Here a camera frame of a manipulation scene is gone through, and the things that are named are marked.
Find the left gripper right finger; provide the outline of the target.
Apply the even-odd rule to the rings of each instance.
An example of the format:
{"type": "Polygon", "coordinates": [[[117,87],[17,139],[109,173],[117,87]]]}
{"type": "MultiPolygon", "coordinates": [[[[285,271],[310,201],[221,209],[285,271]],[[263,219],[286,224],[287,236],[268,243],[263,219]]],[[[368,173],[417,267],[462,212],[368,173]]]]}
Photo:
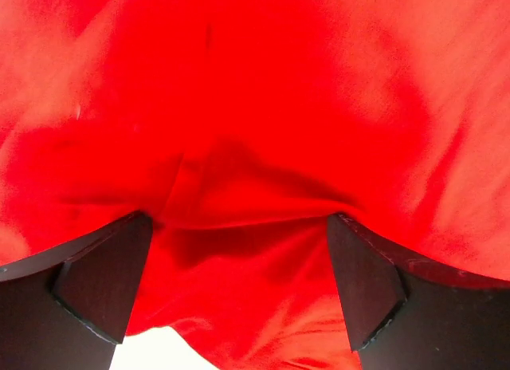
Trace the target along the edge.
{"type": "Polygon", "coordinates": [[[507,281],[434,261],[345,215],[328,218],[327,242],[363,368],[508,369],[507,281]]]}

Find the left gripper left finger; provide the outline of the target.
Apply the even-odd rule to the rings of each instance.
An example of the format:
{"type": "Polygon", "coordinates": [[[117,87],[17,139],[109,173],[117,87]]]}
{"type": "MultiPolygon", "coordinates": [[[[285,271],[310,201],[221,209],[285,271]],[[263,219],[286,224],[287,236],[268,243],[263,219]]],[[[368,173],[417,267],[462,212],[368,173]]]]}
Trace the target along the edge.
{"type": "Polygon", "coordinates": [[[3,370],[108,369],[147,260],[151,218],[135,212],[1,267],[3,370]]]}

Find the red t-shirt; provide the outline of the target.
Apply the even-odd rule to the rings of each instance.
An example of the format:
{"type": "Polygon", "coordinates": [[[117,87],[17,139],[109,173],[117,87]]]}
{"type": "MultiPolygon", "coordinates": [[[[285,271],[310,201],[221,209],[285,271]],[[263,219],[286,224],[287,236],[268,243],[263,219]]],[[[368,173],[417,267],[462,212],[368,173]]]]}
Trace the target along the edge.
{"type": "Polygon", "coordinates": [[[357,369],[344,213],[509,277],[509,0],[1,0],[1,261],[155,222],[129,334],[357,369]]]}

